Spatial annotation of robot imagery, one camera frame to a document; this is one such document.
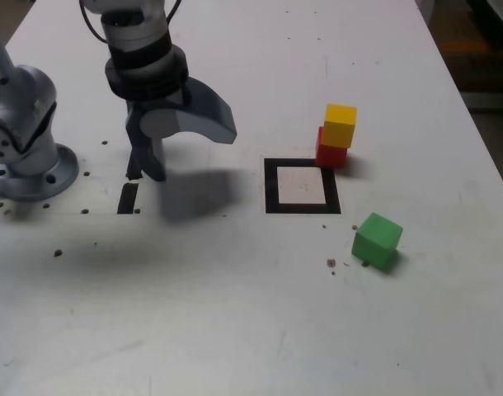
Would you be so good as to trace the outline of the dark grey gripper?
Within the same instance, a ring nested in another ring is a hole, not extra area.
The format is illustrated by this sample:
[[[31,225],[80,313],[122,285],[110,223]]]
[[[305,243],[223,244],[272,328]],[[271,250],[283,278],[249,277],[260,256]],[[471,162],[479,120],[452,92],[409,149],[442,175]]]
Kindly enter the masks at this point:
[[[126,101],[125,129],[131,144],[127,178],[143,173],[166,181],[162,141],[181,132],[204,136],[217,144],[233,144],[237,128],[230,106],[209,86],[194,78],[171,95],[149,101]]]

